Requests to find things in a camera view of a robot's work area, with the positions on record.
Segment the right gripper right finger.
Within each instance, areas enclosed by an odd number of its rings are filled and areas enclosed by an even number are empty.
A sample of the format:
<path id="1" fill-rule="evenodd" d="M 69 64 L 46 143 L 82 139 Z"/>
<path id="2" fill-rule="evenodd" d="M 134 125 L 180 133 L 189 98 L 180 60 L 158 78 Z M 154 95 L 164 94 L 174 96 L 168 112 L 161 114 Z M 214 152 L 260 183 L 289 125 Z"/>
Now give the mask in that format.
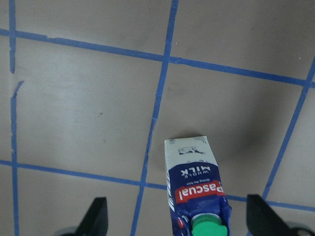
<path id="1" fill-rule="evenodd" d="M 295 235 L 258 194 L 247 195 L 247 228 L 252 236 Z"/>

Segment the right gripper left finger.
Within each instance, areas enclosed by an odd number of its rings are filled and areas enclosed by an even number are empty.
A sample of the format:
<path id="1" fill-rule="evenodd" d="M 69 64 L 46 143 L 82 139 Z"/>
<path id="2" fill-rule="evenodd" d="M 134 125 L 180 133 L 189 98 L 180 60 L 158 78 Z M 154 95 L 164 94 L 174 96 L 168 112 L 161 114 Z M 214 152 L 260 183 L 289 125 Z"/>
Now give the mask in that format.
<path id="1" fill-rule="evenodd" d="M 75 236 L 105 236 L 108 232 L 106 197 L 94 198 L 88 211 L 76 229 Z"/>

